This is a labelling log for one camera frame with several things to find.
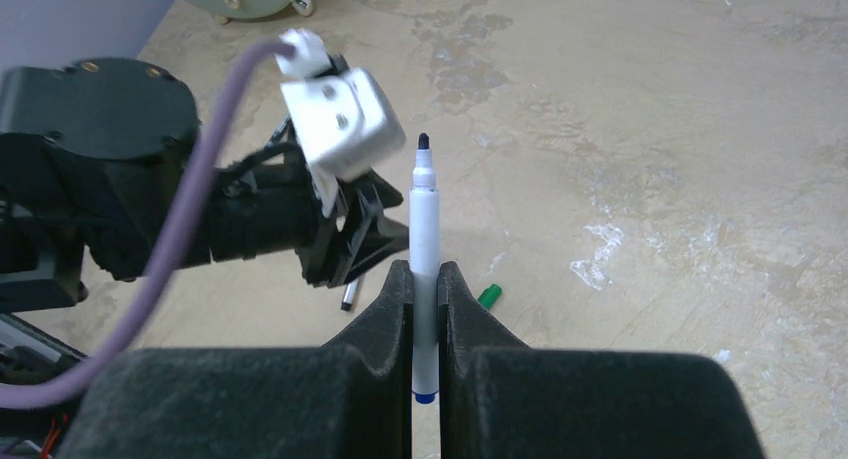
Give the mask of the white marker black tip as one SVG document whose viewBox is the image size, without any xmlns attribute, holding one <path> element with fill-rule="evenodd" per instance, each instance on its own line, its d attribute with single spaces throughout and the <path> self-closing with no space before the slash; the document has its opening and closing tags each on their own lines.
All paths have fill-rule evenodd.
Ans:
<svg viewBox="0 0 848 459">
<path fill-rule="evenodd" d="M 361 279 L 352 280 L 346 285 L 344 295 L 340 304 L 340 309 L 345 312 L 351 312 L 355 306 L 356 300 L 361 289 Z"/>
</svg>

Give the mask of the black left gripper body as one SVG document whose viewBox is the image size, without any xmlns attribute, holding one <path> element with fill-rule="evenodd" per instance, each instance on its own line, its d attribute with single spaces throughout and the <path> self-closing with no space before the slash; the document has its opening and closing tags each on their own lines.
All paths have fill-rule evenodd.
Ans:
<svg viewBox="0 0 848 459">
<path fill-rule="evenodd" d="M 315 238 L 296 249 L 307 284 L 335 288 L 350 283 L 344 275 L 349 258 L 347 240 L 354 229 L 368 219 L 386 217 L 387 209 L 402 203 L 403 194 L 374 171 L 342 182 L 331 215 L 321 216 Z"/>
</svg>

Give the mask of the green pen cap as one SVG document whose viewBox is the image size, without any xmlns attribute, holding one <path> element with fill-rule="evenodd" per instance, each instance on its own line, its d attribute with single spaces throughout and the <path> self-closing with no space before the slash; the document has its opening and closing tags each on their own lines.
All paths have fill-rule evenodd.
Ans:
<svg viewBox="0 0 848 459">
<path fill-rule="evenodd" d="M 498 284 L 490 284 L 477 298 L 477 302 L 487 311 L 490 311 L 503 294 Z"/>
</svg>

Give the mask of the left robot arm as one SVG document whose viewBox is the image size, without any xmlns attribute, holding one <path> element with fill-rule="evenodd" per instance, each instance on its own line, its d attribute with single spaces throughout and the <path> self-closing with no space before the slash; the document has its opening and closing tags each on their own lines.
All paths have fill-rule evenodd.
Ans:
<svg viewBox="0 0 848 459">
<path fill-rule="evenodd" d="M 144 273 L 200 130 L 168 71 L 127 58 L 15 67 L 1 88 L 1 310 L 85 300 L 83 258 L 115 280 Z M 340 186 L 321 214 L 296 131 L 216 169 L 183 264 L 294 251 L 306 282 L 337 287 L 408 246 L 384 212 L 401 193 L 375 172 Z"/>
</svg>

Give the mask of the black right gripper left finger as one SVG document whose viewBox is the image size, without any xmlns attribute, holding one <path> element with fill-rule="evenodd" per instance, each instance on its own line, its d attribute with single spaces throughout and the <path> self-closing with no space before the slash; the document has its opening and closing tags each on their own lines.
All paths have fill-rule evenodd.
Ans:
<svg viewBox="0 0 848 459">
<path fill-rule="evenodd" d="M 308 348 L 142 349 L 94 382 L 62 458 L 407 458 L 409 265 Z"/>
</svg>

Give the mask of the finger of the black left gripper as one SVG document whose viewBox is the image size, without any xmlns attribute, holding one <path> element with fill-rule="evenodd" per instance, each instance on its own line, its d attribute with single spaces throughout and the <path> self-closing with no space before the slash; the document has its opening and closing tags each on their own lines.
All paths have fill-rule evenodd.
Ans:
<svg viewBox="0 0 848 459">
<path fill-rule="evenodd" d="M 353 281 L 390 256 L 407 250 L 409 229 L 386 217 L 368 219 L 354 229 L 347 245 L 344 280 Z"/>
</svg>

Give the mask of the white marker blue tip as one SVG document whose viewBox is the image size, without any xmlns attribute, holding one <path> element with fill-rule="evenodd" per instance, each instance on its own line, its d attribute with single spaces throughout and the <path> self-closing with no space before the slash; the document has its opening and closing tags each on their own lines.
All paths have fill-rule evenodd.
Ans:
<svg viewBox="0 0 848 459">
<path fill-rule="evenodd" d="M 409 199 L 409 268 L 413 279 L 412 385 L 419 404 L 439 392 L 438 274 L 441 267 L 440 194 L 430 138 L 418 137 Z"/>
</svg>

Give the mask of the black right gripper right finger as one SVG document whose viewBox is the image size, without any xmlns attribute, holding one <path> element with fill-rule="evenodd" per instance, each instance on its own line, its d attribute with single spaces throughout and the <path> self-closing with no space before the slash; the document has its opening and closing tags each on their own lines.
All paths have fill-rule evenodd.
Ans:
<svg viewBox="0 0 848 459">
<path fill-rule="evenodd" d="M 446 458 L 761 458 L 726 371 L 704 356 L 535 349 L 438 279 Z"/>
</svg>

